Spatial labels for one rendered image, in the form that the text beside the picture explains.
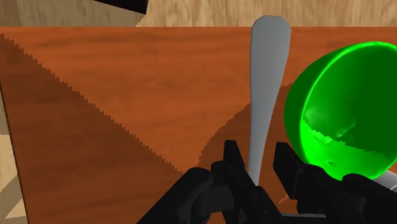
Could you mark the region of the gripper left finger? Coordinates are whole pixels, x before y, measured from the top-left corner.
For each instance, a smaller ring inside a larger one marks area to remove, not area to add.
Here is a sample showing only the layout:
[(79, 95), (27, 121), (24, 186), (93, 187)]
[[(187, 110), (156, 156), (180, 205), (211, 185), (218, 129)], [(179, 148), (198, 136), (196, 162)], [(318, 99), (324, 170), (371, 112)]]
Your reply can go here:
[(225, 141), (223, 159), (210, 170), (186, 171), (137, 224), (207, 224), (217, 212), (226, 224), (283, 224), (266, 191), (249, 177), (234, 140)]

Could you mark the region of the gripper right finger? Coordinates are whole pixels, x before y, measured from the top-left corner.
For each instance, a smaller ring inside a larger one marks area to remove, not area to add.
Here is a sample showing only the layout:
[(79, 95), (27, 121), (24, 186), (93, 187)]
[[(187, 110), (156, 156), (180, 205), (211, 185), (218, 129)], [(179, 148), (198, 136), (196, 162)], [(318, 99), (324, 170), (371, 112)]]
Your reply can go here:
[(303, 163), (288, 143), (275, 146), (273, 169), (291, 199), (294, 224), (397, 224), (397, 192), (359, 174), (338, 181)]

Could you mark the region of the grey spoon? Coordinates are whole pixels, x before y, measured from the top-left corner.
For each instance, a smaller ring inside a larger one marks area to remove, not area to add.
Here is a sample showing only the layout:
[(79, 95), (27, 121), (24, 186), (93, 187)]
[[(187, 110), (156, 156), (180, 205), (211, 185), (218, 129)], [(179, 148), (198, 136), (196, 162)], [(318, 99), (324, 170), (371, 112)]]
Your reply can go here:
[(251, 119), (247, 172), (255, 185), (259, 183), (263, 151), (289, 55), (290, 39), (290, 24), (279, 16), (264, 15), (254, 22), (251, 29)]

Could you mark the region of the white rounded object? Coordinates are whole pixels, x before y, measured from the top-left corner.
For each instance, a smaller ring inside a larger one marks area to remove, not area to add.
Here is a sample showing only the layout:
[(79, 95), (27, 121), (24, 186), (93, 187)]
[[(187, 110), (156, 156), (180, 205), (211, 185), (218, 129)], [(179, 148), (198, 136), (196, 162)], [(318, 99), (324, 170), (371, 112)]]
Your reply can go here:
[(397, 192), (397, 173), (392, 171), (386, 171), (379, 177), (375, 178), (374, 181), (394, 192)]

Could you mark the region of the green bowl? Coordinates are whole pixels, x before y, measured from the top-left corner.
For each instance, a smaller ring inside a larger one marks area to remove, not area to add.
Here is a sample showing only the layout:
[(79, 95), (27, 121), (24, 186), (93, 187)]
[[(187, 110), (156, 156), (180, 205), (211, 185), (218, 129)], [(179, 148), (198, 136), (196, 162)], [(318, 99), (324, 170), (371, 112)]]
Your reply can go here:
[(397, 46), (356, 43), (314, 61), (291, 86), (284, 125), (296, 154), (331, 177), (381, 176), (397, 162)]

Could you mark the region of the brown wooden table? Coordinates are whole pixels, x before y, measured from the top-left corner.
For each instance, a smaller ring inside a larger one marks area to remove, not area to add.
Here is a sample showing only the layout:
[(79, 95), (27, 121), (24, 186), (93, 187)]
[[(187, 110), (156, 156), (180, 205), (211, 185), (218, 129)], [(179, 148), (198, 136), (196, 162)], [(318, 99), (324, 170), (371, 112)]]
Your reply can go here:
[(190, 167), (249, 148), (248, 27), (0, 27), (29, 224), (136, 224)]

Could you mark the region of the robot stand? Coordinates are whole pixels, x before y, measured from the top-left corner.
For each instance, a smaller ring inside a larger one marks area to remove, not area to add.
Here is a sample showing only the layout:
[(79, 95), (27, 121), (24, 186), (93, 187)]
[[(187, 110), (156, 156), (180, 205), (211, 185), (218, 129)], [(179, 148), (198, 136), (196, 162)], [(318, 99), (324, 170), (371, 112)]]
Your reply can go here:
[(94, 0), (99, 3), (108, 4), (136, 13), (146, 14), (148, 8), (148, 0)]

